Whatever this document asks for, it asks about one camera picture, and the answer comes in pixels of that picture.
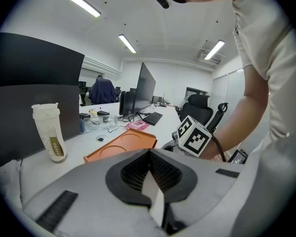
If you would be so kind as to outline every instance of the white ceiling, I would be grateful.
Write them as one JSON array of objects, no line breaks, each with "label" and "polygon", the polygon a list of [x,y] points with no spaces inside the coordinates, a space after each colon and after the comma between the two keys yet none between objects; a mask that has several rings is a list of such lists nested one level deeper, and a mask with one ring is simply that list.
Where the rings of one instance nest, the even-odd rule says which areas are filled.
[{"label": "white ceiling", "polygon": [[[32,0],[40,10],[39,20],[48,21],[120,57],[196,62],[206,41],[213,44],[219,39],[226,42],[219,51],[225,60],[237,54],[232,36],[235,15],[230,0],[186,4],[170,1],[169,9],[163,9],[156,0],[86,1],[102,15],[94,18],[70,0]],[[118,38],[120,34],[125,34],[137,54],[125,49]]]}]

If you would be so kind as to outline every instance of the ceiling vent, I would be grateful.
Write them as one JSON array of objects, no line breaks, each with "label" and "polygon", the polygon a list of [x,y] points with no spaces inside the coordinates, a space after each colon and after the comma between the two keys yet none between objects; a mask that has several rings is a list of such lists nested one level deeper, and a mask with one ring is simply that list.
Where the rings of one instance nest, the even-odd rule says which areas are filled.
[{"label": "ceiling vent", "polygon": [[[197,56],[197,61],[204,62],[204,59],[209,54],[209,52],[210,50],[202,49]],[[214,54],[208,61],[219,64],[221,62],[220,57],[221,56],[219,54]]]}]

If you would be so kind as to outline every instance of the black and white marker cube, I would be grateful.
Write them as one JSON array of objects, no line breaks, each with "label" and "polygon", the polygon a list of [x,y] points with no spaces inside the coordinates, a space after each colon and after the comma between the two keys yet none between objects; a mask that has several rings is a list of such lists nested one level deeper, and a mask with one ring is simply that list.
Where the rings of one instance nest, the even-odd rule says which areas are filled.
[{"label": "black and white marker cube", "polygon": [[199,157],[212,138],[200,122],[187,116],[177,129],[179,147]]}]

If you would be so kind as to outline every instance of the hand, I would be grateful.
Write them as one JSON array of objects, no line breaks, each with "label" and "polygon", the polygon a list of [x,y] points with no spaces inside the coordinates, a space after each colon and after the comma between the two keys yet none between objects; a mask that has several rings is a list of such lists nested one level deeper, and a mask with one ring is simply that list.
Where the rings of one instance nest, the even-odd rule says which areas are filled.
[{"label": "hand", "polygon": [[210,160],[214,158],[216,155],[219,155],[218,148],[214,141],[210,141],[204,151],[201,153],[200,157],[201,159]]}]

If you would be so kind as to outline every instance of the white cup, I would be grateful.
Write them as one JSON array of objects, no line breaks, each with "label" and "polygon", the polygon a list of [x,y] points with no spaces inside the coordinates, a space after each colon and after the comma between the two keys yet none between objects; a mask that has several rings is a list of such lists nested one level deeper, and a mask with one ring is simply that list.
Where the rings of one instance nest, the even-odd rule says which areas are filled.
[{"label": "white cup", "polygon": [[60,129],[60,110],[56,104],[33,105],[33,118],[49,156],[55,163],[61,163],[67,158],[67,151]]}]

